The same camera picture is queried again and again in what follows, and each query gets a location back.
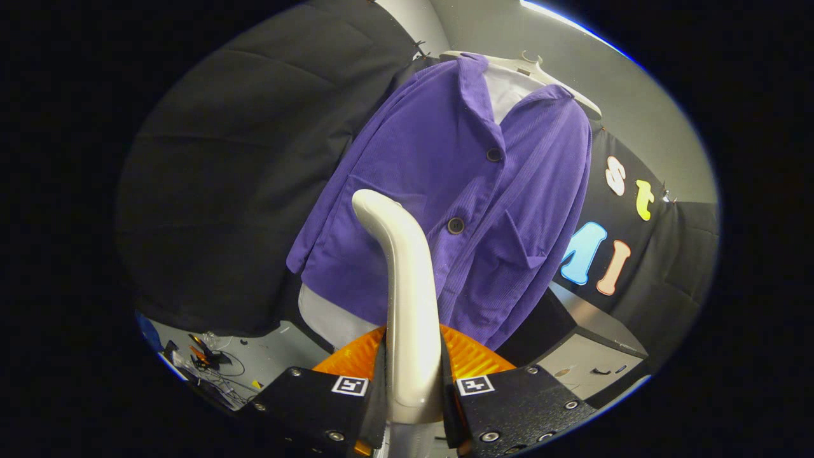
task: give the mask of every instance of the white hanger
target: white hanger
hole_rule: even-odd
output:
[[[465,51],[445,51],[441,53],[441,61],[444,62],[446,60],[457,59],[459,55]],[[520,59],[503,59],[501,57],[493,57],[490,55],[484,55],[489,62],[495,65],[500,65],[504,68],[509,68],[511,70],[516,70],[524,75],[532,77],[537,81],[543,83],[544,85],[549,84],[556,84],[557,86],[562,86],[569,92],[574,95],[574,100],[582,107],[585,111],[585,114],[588,118],[593,120],[600,120],[602,119],[602,110],[594,103],[591,102],[588,97],[580,94],[579,92],[573,90],[572,88],[568,87],[567,85],[563,84],[557,78],[552,77],[548,73],[544,72],[542,68],[540,68],[540,64],[543,62],[543,59],[540,56],[537,56],[537,60],[529,60],[526,57],[526,51],[520,53]]]

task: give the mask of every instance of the colorful letter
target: colorful letter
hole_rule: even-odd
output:
[[[630,247],[622,240],[613,242],[613,258],[610,260],[605,276],[597,283],[597,291],[606,296],[611,296],[616,291],[616,280],[622,272],[624,262],[630,258]]]
[[[607,180],[608,186],[610,186],[610,189],[612,189],[617,196],[624,194],[624,178],[624,166],[622,163],[619,162],[619,159],[609,156],[608,168],[605,170],[605,180]]]
[[[647,203],[655,202],[655,196],[650,192],[650,183],[645,180],[636,180],[636,186],[639,187],[639,194],[636,196],[636,211],[639,212],[641,219],[649,221],[650,211],[647,209]]]
[[[599,244],[608,236],[604,227],[595,222],[587,222],[568,242],[568,248],[562,256],[565,261],[572,254],[573,258],[568,264],[562,266],[560,273],[563,277],[576,284],[588,283],[588,268],[591,267],[593,257],[597,254]]]

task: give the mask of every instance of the jacket pocket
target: jacket pocket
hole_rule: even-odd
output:
[[[527,269],[536,269],[545,261],[545,253],[538,253],[533,244],[523,242],[526,238],[520,235],[520,231],[514,223],[509,210],[504,213],[500,225],[502,227],[499,227],[499,230],[505,232],[507,238],[511,238],[511,243],[508,244],[506,261]]]
[[[363,178],[352,174],[348,176],[337,205],[334,207],[330,225],[322,234],[323,249],[326,254],[353,265],[383,268],[383,273],[386,275],[387,263],[381,246],[373,236],[368,234],[353,212],[351,199],[353,193],[360,189],[370,189],[395,200],[419,222],[422,220],[427,204],[427,196],[418,193],[388,191]]]
[[[475,249],[450,326],[493,332],[526,292],[543,261],[545,255],[524,245],[514,220],[504,213]]]

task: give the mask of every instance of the gray wall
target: gray wall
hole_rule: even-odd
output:
[[[543,70],[599,106],[608,131],[667,181],[672,197],[718,201],[698,136],[670,96],[632,61],[518,0],[430,1],[450,49],[506,59],[519,59],[523,50],[530,59],[540,55]]]
[[[424,54],[438,57],[449,50],[447,36],[430,0],[378,0],[376,3],[396,18],[414,41],[426,42],[421,45]]]

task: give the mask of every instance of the jacket button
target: jacket button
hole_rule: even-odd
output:
[[[447,222],[447,231],[450,234],[460,234],[463,232],[463,220],[460,218],[452,218]]]
[[[486,152],[486,158],[492,162],[499,162],[500,159],[503,159],[503,155],[501,154],[500,149],[492,148]]]

